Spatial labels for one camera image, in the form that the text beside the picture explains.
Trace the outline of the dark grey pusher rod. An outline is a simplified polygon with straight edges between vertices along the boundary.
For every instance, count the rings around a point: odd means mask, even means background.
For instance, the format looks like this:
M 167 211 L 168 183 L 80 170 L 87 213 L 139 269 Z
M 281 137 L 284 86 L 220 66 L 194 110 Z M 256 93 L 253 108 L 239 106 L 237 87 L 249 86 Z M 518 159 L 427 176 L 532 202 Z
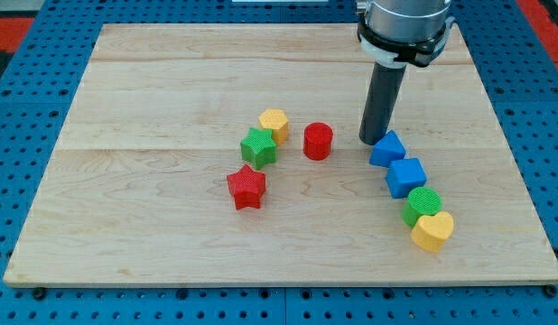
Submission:
M 374 145 L 386 135 L 404 74 L 405 67 L 375 63 L 358 133 L 364 144 Z

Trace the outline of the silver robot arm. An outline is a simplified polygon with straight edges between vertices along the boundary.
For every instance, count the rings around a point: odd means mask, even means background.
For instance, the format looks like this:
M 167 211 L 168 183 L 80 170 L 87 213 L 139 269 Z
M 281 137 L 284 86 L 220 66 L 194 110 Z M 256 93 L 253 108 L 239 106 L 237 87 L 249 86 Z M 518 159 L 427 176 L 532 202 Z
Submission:
M 429 66 L 443 51 L 454 17 L 451 0 L 357 2 L 357 36 L 374 61 L 358 136 L 373 145 L 387 132 L 406 67 Z

